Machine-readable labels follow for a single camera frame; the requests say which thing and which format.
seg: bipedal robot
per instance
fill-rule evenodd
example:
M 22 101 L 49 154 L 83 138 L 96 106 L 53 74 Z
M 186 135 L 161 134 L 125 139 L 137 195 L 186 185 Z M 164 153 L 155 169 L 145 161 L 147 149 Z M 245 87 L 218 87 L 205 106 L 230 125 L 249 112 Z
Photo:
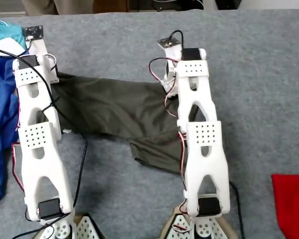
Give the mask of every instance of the bipedal robot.
M 182 42 L 173 37 L 179 32 Z M 222 144 L 221 121 L 211 99 L 206 51 L 201 48 L 184 48 L 183 33 L 174 31 L 170 37 L 158 41 L 166 57 L 153 59 L 149 64 L 152 75 L 166 91 L 164 106 L 177 117 L 182 145 L 180 173 L 184 184 L 184 201 L 174 209 L 162 230 L 162 239 L 236 239 L 222 214 L 230 210 L 228 166 Z M 151 63 L 166 59 L 166 74 L 161 80 L 151 70 Z M 166 105 L 169 97 L 178 95 L 178 114 L 171 113 Z M 206 121 L 189 121 L 193 105 L 202 111 Z M 187 142 L 185 172 L 184 150 Z M 210 176 L 215 194 L 199 195 L 204 177 Z
M 22 151 L 23 181 L 20 187 L 24 190 L 29 220 L 40 222 L 43 227 L 19 234 L 14 239 L 35 232 L 39 232 L 35 236 L 36 239 L 102 238 L 89 216 L 75 215 L 79 183 L 73 200 L 67 173 L 58 154 L 56 143 L 61 139 L 58 114 L 64 115 L 54 104 L 50 87 L 50 84 L 58 82 L 56 59 L 47 53 L 42 26 L 26 28 L 25 36 L 29 54 L 8 54 L 16 58 L 13 71 L 20 108 L 18 133 Z M 183 42 L 180 43 L 172 35 L 158 43 L 165 50 L 166 75 L 164 80 L 160 80 L 151 72 L 161 81 L 167 92 L 164 101 L 166 109 L 167 99 L 178 95 L 177 126 L 182 145 L 181 175 L 185 187 L 185 200 L 175 208 L 160 238 L 236 239 L 237 235 L 221 217 L 230 210 L 228 167 L 222 146 L 221 122 L 217 120 L 209 89 L 206 52 L 198 48 L 186 49 Z M 199 106 L 206 121 L 188 120 L 193 104 Z M 38 119 L 38 111 L 45 115 L 47 121 L 41 122 Z M 176 117 L 175 114 L 169 111 L 168 113 Z M 83 138 L 86 152 L 87 141 L 84 136 Z M 188 159 L 183 173 L 185 141 Z M 202 148 L 207 148 L 208 152 L 202 153 Z M 198 195 L 200 185 L 207 175 L 215 184 L 217 193 Z M 38 196 L 39 181 L 42 177 L 47 177 L 52 182 L 58 191 L 57 197 L 42 200 Z

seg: olive green cloth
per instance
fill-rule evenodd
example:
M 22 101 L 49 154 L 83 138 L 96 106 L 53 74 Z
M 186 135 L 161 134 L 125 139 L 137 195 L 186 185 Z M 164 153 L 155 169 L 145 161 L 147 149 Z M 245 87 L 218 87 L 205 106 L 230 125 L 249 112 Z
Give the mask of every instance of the olive green cloth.
M 179 172 L 181 146 L 176 118 L 169 115 L 160 83 L 127 82 L 59 73 L 52 85 L 56 105 L 87 134 L 110 134 L 127 139 L 141 164 Z M 177 112 L 178 99 L 168 101 Z M 191 118 L 197 109 L 191 112 Z M 73 129 L 59 115 L 62 128 Z

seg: black wire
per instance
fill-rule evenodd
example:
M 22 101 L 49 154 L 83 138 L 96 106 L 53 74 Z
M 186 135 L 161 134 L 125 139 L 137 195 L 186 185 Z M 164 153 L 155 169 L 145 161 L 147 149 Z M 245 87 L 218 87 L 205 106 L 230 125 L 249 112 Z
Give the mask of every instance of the black wire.
M 23 51 L 21 54 L 19 54 L 19 55 L 17 55 L 17 56 L 22 56 L 22 55 L 24 55 L 25 53 L 27 53 L 31 46 L 32 46 L 32 40 L 30 40 L 29 47 L 26 48 L 25 51 Z M 6 55 L 8 55 L 8 56 L 0 56 L 0 58 L 10 58 L 10 59 L 14 59 L 14 57 L 12 57 L 10 54 L 6 54 Z
M 42 81 L 44 82 L 47 90 L 48 90 L 48 94 L 51 98 L 51 104 L 49 105 L 49 107 L 54 107 L 56 109 L 56 111 L 65 119 L 67 120 L 70 125 L 79 133 L 79 135 L 81 135 L 81 137 L 83 138 L 84 140 L 84 151 L 83 151 L 83 155 L 82 155 L 82 159 L 81 159 L 81 166 L 80 166 L 80 171 L 79 171 L 79 178 L 78 178 L 78 183 L 77 183 L 77 187 L 76 187 L 76 193 L 75 193 L 75 197 L 74 197 L 74 201 L 73 201 L 73 207 L 75 207 L 76 203 L 77 203 L 77 200 L 78 200 L 78 197 L 79 197 L 79 192 L 80 192 L 80 186 L 81 186 L 81 178 L 82 178 L 82 172 L 83 172 L 83 167 L 84 167 L 84 162 L 85 162 L 85 155 L 86 155 L 86 151 L 87 151 L 87 147 L 88 147 L 88 140 L 87 138 L 85 137 L 85 135 L 83 133 L 81 133 L 81 131 L 78 129 L 78 127 L 67 117 L 65 116 L 65 114 L 55 105 L 55 100 L 52 96 L 52 93 L 50 91 L 50 88 L 49 88 L 49 85 L 47 83 L 47 81 L 44 79 L 44 77 L 30 64 L 28 63 L 26 60 L 22 59 L 21 57 L 17 56 L 17 55 L 14 55 L 12 53 L 9 53 L 9 52 L 6 52 L 6 51 L 3 51 L 3 50 L 0 50 L 0 53 L 3 53 L 3 54 L 6 54 L 6 55 L 9 55 L 15 59 L 18 59 L 19 61 L 22 61 L 24 64 L 26 64 L 28 67 L 30 67 L 36 74 L 38 74 L 38 76 L 42 79 Z M 32 234 L 32 233 L 36 233 L 36 232 L 39 232 L 51 225 L 53 225 L 54 223 L 58 222 L 59 220 L 65 218 L 66 216 L 68 216 L 70 213 L 67 213 L 67 214 L 64 214 L 63 216 L 61 216 L 60 218 L 54 220 L 53 222 L 39 228 L 39 229 L 35 229 L 35 230 L 32 230 L 32 231 L 29 231 L 29 232 L 26 232 L 26 233 L 22 233 L 22 234 L 19 234 L 15 237 L 13 237 L 12 239 L 16 239 L 16 238 L 20 238 L 22 236 L 25 236 L 25 235 L 28 235 L 28 234 Z
M 240 236 L 241 239 L 245 239 L 245 232 L 244 232 L 244 224 L 243 224 L 243 217 L 241 215 L 241 208 L 240 208 L 240 199 L 239 199 L 239 192 L 235 184 L 231 181 L 229 181 L 230 186 L 235 191 L 236 201 L 237 201 L 237 209 L 238 209 L 238 217 L 239 217 L 239 226 L 240 226 Z
M 173 35 L 175 33 L 179 32 L 180 35 L 181 35 L 181 48 L 184 49 L 184 35 L 183 35 L 183 32 L 181 30 L 175 30 L 173 31 L 170 35 L 169 35 L 169 40 L 171 40 L 171 38 L 173 37 Z
M 70 213 L 66 213 L 64 214 L 63 216 L 57 218 L 56 220 L 54 220 L 53 222 L 51 223 L 48 223 L 44 226 L 42 226 L 41 228 L 38 228 L 38 229 L 35 229 L 35 230 L 32 230 L 32 231 L 28 231 L 28 232 L 25 232 L 25 233 L 21 233 L 19 235 L 16 235 L 14 236 L 12 239 L 17 239 L 17 238 L 20 238 L 20 237 L 23 237 L 23 236 L 26 236 L 26 235 L 29 235 L 29 234 L 32 234 L 32 233 L 38 233 L 39 231 L 43 230 L 43 229 L 46 229 L 48 227 L 51 227 L 53 224 L 55 224 L 56 222 L 62 220 L 63 218 L 67 217 L 68 215 L 70 215 Z
M 53 236 L 53 234 L 54 234 L 54 227 L 53 226 L 51 226 L 51 227 L 52 227 L 53 231 L 52 231 L 51 235 L 48 238 L 46 238 L 46 239 L 50 239 Z

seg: blue cloth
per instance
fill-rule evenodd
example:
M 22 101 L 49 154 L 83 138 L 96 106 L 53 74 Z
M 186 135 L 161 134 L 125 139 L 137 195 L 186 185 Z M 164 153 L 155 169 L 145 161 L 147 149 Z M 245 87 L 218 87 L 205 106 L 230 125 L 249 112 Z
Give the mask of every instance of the blue cloth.
M 18 98 L 14 94 L 15 80 L 12 59 L 0 58 L 0 199 L 4 195 L 6 165 L 3 150 L 18 139 L 15 131 L 18 120 Z
M 0 40 L 11 37 L 17 43 L 19 43 L 24 49 L 26 49 L 25 38 L 23 35 L 22 27 L 6 23 L 0 20 Z

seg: gray felt mat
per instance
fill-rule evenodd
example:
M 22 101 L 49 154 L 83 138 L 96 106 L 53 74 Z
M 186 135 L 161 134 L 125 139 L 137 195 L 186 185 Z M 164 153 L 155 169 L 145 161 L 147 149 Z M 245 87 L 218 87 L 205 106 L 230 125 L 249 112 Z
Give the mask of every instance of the gray felt mat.
M 299 10 L 4 20 L 23 26 L 43 24 L 47 48 L 56 55 L 60 71 L 125 81 L 154 81 L 148 62 L 163 56 L 156 40 L 182 29 L 185 47 L 207 51 L 211 93 L 223 122 L 230 179 L 241 194 L 246 236 L 283 238 L 270 176 L 299 174 Z M 82 146 L 74 134 L 65 134 L 59 143 L 72 192 Z M 23 195 L 10 171 L 8 176 L 7 195 L 0 202 L 0 239 L 38 227 L 23 218 Z M 89 137 L 77 211 L 91 213 L 107 238 L 157 238 L 181 200 L 177 175 L 139 165 L 121 139 Z M 231 200 L 226 218 L 238 231 L 233 193 Z

